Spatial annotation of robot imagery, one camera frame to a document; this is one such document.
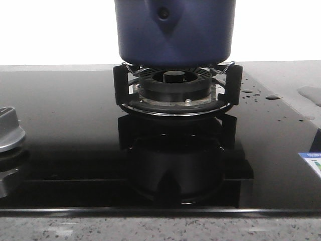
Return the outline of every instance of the sticker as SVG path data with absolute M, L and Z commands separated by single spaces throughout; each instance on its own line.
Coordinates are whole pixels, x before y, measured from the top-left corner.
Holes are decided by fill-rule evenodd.
M 321 177 L 321 153 L 299 153 L 299 155 L 312 167 L 312 169 Z

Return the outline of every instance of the white wall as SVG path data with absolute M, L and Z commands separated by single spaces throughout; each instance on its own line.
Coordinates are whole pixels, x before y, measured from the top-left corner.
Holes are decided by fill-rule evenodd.
M 321 60 L 320 11 L 320 0 L 238 0 L 230 59 Z M 0 65 L 120 61 L 113 0 L 0 0 Z

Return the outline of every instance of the speckled countertop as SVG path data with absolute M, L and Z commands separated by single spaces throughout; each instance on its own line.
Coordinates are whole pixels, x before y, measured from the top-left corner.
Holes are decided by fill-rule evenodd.
M 0 240 L 321 240 L 321 219 L 1 218 Z

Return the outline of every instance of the burner ring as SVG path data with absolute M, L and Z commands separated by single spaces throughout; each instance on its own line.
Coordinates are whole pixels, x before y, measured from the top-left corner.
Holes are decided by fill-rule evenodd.
M 211 93 L 211 82 L 211 73 L 201 68 L 177 70 L 151 68 L 139 74 L 139 94 L 156 101 L 197 100 Z

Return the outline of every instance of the black glass cooktop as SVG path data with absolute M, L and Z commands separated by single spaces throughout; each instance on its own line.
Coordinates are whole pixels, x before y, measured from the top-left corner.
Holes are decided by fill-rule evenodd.
M 26 140 L 0 154 L 0 214 L 320 214 L 298 154 L 321 152 L 318 129 L 246 73 L 242 89 L 226 114 L 160 118 L 122 111 L 111 70 L 1 72 Z

